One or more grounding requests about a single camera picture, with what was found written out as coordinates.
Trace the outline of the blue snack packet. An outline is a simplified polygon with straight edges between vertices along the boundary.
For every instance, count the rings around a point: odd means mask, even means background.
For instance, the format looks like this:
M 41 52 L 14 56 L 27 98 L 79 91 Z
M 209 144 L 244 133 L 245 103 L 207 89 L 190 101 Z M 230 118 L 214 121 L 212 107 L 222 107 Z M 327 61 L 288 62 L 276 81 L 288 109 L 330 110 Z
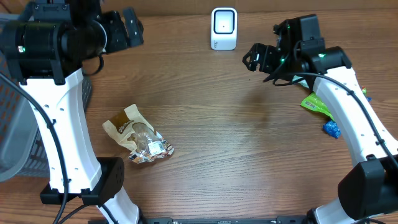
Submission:
M 329 109 L 327 108 L 326 104 L 322 103 L 324 107 L 325 114 L 330 117 L 330 120 L 323 125 L 323 130 L 327 134 L 329 134 L 331 137 L 334 137 L 335 139 L 338 139 L 341 135 L 341 131 L 339 127 L 337 126 L 336 122 L 334 121 Z

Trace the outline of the green snack packet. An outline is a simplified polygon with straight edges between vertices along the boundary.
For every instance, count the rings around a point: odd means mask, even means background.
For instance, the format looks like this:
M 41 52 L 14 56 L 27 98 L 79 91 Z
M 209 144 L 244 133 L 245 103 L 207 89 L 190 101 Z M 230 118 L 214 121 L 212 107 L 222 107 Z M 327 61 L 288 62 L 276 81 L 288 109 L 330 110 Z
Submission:
M 327 105 L 322 102 L 322 100 L 315 94 L 311 92 L 306 98 L 304 98 L 300 104 L 302 107 L 327 115 L 330 119 L 334 120 L 333 115 L 330 113 Z

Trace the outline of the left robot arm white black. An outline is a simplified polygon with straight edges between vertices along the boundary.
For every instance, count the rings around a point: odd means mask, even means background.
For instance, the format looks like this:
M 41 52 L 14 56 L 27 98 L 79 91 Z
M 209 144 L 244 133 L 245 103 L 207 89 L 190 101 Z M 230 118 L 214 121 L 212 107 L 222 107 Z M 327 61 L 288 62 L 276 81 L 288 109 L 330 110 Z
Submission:
M 134 9 L 102 12 L 99 1 L 31 1 L 5 23 L 4 81 L 30 103 L 44 144 L 50 180 L 42 203 L 61 209 L 74 198 L 95 206 L 106 223 L 144 222 L 129 198 L 120 157 L 98 157 L 83 108 L 83 62 L 142 45 Z

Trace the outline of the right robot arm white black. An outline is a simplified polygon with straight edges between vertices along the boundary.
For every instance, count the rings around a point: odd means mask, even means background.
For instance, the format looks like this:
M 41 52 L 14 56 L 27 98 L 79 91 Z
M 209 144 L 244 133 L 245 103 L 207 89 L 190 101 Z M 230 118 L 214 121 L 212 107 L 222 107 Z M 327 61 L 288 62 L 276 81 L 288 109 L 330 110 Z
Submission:
M 327 106 L 353 163 L 337 198 L 309 210 L 305 223 L 368 223 L 396 212 L 397 140 L 363 94 L 351 60 L 341 47 L 326 47 L 315 14 L 287 19 L 273 31 L 277 44 L 254 44 L 243 64 L 276 86 L 305 81 Z

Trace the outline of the light teal snack packet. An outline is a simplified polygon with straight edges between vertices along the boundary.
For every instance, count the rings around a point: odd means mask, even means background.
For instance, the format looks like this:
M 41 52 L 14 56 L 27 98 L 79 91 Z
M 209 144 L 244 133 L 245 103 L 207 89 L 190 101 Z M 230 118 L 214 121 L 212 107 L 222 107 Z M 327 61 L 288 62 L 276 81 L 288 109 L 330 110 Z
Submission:
M 303 86 L 304 88 L 309 89 L 309 85 L 308 85 L 307 81 L 304 79 L 304 77 L 299 77 L 299 76 L 295 75 L 293 77 L 292 81 L 295 84 L 299 84 L 299 85 Z

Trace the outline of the beige brown Pantree snack bag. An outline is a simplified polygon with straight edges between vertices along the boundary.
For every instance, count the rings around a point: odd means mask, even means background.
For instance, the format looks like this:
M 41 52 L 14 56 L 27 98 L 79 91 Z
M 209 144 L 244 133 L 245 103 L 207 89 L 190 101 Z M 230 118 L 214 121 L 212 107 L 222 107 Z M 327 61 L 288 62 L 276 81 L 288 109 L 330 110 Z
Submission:
M 174 147 L 141 115 L 133 104 L 102 124 L 103 129 L 120 146 L 130 150 L 129 159 L 136 164 L 153 162 L 174 153 Z

